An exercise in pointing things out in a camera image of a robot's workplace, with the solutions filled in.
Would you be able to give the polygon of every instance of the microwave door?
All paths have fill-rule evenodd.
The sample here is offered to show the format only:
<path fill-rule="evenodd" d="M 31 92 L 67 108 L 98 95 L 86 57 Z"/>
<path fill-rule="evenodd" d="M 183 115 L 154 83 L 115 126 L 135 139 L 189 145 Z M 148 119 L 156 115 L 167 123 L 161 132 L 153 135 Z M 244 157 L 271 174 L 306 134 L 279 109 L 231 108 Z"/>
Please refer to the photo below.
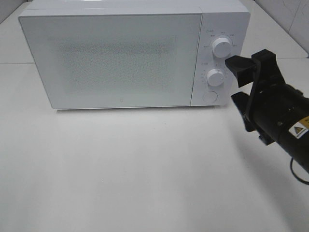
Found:
<path fill-rule="evenodd" d="M 20 22 L 55 109 L 190 105 L 201 14 Z"/>

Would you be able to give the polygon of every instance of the microwave oven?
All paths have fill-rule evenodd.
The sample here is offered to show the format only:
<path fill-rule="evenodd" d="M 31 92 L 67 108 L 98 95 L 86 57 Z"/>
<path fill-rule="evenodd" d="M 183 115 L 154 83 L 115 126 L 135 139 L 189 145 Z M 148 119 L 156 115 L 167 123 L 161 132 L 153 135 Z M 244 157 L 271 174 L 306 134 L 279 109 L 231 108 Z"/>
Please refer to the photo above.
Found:
<path fill-rule="evenodd" d="M 54 109 L 224 105 L 238 0 L 34 0 L 19 16 Z"/>

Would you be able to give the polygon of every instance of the warning label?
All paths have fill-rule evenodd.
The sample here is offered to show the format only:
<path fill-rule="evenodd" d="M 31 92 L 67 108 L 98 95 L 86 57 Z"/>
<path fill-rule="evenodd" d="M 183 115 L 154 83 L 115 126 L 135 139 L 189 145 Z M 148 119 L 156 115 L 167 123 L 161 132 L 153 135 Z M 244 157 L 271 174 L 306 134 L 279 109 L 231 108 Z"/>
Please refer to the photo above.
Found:
<path fill-rule="evenodd" d="M 297 139 L 301 138 L 305 133 L 309 131 L 309 116 L 296 122 L 290 129 L 289 132 L 294 135 Z"/>

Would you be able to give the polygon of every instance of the white countertop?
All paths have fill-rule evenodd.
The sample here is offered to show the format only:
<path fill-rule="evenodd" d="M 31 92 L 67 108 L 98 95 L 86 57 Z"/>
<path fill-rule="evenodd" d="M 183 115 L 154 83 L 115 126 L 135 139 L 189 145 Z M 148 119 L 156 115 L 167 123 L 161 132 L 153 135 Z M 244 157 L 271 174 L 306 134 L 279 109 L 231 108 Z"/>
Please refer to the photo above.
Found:
<path fill-rule="evenodd" d="M 28 51 L 8 33 L 3 46 L 14 20 L 0 25 L 1 54 L 11 52 L 0 63 L 14 63 L 0 64 L 1 232 L 309 231 L 309 188 L 277 144 L 244 130 L 232 102 L 55 111 Z M 281 51 L 287 83 L 308 97 L 309 59 L 286 41 L 263 46 Z"/>

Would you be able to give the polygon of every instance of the power level knob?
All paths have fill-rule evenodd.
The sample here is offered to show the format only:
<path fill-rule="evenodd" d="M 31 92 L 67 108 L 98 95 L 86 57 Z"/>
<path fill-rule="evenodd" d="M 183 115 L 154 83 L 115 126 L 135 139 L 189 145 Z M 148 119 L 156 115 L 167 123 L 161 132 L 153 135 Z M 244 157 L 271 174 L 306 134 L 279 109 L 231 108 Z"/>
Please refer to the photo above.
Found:
<path fill-rule="evenodd" d="M 212 69 L 210 70 L 207 75 L 207 82 L 210 86 L 219 86 L 224 81 L 224 73 L 221 69 Z"/>
<path fill-rule="evenodd" d="M 220 37 L 212 43 L 212 52 L 218 58 L 227 57 L 231 53 L 232 43 L 226 37 Z"/>

